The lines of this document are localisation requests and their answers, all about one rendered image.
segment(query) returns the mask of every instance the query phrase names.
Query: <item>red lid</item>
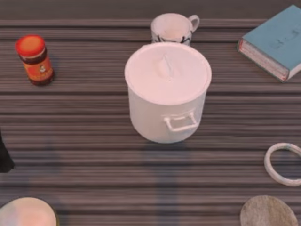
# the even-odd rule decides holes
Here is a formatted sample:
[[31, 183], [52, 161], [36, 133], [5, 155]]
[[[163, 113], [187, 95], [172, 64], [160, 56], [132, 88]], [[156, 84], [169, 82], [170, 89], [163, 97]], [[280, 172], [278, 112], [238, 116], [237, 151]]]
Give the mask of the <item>red lid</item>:
[[45, 48], [44, 39], [36, 34], [28, 34], [16, 42], [16, 50], [19, 55], [33, 57], [40, 54]]

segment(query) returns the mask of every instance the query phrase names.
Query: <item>orange label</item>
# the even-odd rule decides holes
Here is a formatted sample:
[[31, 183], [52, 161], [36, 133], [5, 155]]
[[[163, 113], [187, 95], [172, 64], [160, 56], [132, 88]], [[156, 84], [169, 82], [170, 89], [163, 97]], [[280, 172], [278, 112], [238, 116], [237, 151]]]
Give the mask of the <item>orange label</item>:
[[36, 65], [27, 65], [24, 64], [25, 70], [28, 74], [28, 77], [34, 81], [43, 81], [49, 78], [53, 72], [49, 58]]

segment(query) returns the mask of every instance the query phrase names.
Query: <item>book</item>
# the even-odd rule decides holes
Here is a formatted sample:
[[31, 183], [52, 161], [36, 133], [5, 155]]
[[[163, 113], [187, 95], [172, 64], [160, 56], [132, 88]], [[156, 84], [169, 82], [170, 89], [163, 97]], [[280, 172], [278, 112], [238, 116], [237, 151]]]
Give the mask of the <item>book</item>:
[[238, 51], [281, 82], [301, 70], [301, 9], [291, 5], [238, 41]]

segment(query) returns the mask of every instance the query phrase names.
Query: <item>bracelet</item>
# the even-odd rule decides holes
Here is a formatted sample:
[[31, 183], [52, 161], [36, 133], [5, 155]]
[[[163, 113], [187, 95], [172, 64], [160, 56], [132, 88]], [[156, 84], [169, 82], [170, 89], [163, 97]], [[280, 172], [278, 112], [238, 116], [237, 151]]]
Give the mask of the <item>bracelet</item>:
[[287, 179], [287, 178], [279, 175], [272, 167], [271, 160], [270, 160], [271, 155], [273, 152], [280, 150], [280, 149], [290, 150], [292, 152], [295, 152], [297, 155], [299, 155], [301, 157], [301, 148], [299, 148], [298, 146], [293, 145], [293, 144], [287, 144], [287, 143], [275, 144], [268, 149], [268, 151], [265, 155], [264, 166], [265, 166], [266, 171], [278, 183], [281, 183], [281, 184], [287, 185], [287, 186], [301, 185], [301, 179], [294, 179], [294, 180]]

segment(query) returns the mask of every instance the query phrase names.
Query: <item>wooden coaster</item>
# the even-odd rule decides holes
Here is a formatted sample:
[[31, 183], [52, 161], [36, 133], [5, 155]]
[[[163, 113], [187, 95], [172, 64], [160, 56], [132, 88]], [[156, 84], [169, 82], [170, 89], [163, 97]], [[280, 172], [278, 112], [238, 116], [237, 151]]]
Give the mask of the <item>wooden coaster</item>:
[[249, 199], [240, 212], [241, 226], [298, 226], [292, 209], [283, 201], [268, 195]]

